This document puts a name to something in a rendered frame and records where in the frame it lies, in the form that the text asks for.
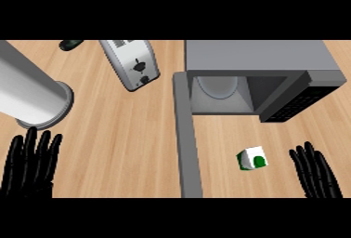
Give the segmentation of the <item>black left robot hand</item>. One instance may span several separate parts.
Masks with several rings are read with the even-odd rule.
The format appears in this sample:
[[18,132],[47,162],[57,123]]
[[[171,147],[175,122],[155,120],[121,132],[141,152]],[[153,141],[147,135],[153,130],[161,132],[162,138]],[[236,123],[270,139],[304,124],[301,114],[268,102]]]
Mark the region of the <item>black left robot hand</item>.
[[37,137],[35,126],[28,129],[25,136],[13,137],[3,171],[0,199],[52,198],[62,138],[60,134],[52,138],[49,130]]

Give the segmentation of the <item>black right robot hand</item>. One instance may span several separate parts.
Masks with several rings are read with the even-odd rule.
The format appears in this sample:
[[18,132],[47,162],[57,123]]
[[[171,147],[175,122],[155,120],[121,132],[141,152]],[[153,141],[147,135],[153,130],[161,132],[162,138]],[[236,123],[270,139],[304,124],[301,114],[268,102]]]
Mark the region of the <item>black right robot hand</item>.
[[289,151],[307,198],[342,198],[339,183],[320,151],[310,141]]

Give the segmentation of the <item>grey microwave door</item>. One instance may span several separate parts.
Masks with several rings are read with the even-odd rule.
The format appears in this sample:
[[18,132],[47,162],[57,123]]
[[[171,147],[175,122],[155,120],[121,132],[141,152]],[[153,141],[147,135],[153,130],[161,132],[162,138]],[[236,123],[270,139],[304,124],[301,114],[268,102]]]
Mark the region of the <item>grey microwave door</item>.
[[172,74],[175,134],[183,198],[202,198],[203,188],[192,121],[186,73]]

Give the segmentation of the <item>silver toaster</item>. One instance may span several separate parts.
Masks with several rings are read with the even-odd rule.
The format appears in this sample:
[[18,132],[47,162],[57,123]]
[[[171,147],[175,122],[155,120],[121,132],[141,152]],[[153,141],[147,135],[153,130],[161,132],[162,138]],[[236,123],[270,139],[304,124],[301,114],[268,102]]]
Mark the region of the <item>silver toaster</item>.
[[150,43],[147,40],[100,40],[99,43],[122,85],[133,92],[161,76]]

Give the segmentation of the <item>grey microwave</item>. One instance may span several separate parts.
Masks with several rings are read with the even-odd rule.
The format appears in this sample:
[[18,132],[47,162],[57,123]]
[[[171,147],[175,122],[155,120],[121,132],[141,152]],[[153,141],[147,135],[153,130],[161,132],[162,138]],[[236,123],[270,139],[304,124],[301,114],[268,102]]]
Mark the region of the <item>grey microwave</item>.
[[282,123],[346,82],[320,40],[187,40],[192,112]]

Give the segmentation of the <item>dark green rounded object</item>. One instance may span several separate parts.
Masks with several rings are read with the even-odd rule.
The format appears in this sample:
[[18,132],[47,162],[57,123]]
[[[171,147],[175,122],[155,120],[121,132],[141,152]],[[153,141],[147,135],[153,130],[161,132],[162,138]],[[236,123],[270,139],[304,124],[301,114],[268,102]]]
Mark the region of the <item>dark green rounded object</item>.
[[83,40],[63,40],[59,44],[59,48],[63,51],[71,51],[75,47],[83,44]]

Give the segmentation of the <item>white and green milk carton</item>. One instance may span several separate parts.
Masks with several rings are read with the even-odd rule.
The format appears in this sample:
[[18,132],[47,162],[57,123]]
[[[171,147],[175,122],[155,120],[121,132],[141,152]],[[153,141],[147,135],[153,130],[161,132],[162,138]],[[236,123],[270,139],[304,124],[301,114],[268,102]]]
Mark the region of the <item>white and green milk carton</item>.
[[255,170],[268,165],[261,146],[243,149],[236,155],[240,170]]

